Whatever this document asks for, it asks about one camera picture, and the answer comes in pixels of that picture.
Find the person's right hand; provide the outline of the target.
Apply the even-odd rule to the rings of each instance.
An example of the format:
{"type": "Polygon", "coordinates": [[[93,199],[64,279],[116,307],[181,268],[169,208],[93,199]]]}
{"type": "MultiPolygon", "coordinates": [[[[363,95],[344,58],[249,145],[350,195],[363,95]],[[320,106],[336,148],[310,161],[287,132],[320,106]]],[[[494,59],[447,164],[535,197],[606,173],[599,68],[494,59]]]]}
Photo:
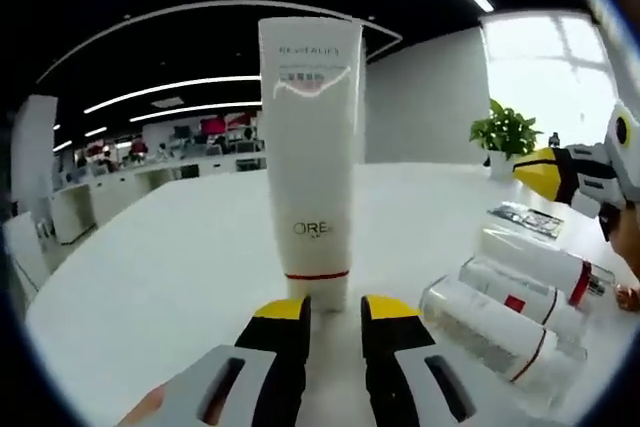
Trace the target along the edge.
{"type": "MultiPolygon", "coordinates": [[[[627,202],[624,209],[606,207],[599,215],[599,224],[605,241],[622,258],[636,278],[639,278],[639,210],[638,205],[627,202]]],[[[615,299],[621,310],[639,312],[639,287],[617,284],[615,299]]]]}

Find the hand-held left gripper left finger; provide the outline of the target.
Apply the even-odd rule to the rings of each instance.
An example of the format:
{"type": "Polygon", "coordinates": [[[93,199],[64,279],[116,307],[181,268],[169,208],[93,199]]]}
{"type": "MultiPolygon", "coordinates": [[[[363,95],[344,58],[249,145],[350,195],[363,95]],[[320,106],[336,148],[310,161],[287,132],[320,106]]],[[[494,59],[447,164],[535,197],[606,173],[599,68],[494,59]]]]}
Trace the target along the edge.
{"type": "Polygon", "coordinates": [[[166,384],[151,426],[293,426],[306,386],[311,298],[259,308],[233,345],[218,345],[166,384]]]}

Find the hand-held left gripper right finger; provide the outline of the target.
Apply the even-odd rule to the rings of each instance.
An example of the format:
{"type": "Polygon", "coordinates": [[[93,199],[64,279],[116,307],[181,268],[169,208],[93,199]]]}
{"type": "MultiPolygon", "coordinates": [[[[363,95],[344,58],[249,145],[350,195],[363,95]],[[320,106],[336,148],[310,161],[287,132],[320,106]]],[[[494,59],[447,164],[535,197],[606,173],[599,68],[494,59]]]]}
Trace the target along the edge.
{"type": "Polygon", "coordinates": [[[479,363],[436,341],[395,298],[361,298],[365,384],[378,426],[506,426],[508,399],[479,363]]]}

